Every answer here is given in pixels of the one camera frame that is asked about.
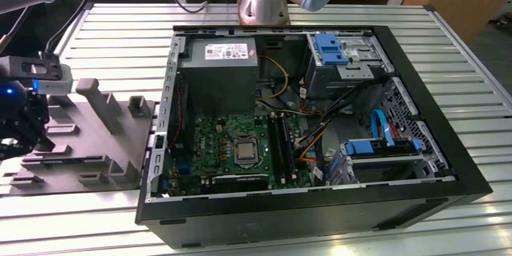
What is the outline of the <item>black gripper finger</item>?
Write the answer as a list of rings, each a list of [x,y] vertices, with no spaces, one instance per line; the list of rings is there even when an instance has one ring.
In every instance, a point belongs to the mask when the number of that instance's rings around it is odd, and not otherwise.
[[[2,160],[30,153],[30,140],[24,124],[16,120],[2,119]]]
[[[27,101],[23,106],[23,120],[27,124],[27,138],[34,144],[34,149],[43,152],[51,152],[55,143],[47,137],[46,125],[50,122],[50,109],[47,97],[32,88],[26,88]]]

